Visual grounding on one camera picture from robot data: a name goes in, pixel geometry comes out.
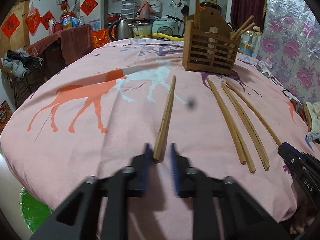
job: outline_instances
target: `dark red curtain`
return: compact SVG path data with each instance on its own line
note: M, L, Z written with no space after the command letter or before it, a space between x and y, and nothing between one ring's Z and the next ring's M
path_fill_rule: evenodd
M254 16L253 21L256 26L264 27L264 6L266 0L232 0L231 22L238 28L250 17Z

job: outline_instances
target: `floor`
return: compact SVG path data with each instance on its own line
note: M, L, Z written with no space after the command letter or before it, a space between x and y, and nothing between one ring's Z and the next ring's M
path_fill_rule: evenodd
M22 240L28 240L31 232L22 219L20 212L20 191L22 185L8 169L0 145L0 207L1 210Z

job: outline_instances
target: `stainless steel kettle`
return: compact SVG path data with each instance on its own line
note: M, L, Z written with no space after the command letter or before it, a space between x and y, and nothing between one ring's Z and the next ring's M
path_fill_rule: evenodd
M132 28L128 26L130 23L130 19L122 19L113 22L109 27L109 38L112 41L133 38ZM114 26L116 26L115 37L112 36L112 29Z

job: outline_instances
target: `floral curtain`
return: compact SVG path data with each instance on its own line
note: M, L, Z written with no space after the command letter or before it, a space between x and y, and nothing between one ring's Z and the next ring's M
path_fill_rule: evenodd
M304 0L267 0L257 59L299 100L320 101L320 25Z

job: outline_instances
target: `green plastic stool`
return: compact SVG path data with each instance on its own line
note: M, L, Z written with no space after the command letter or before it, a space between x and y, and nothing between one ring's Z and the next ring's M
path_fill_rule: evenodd
M34 233L52 213L50 207L36 200L24 187L20 193L20 210L24 222L32 233Z

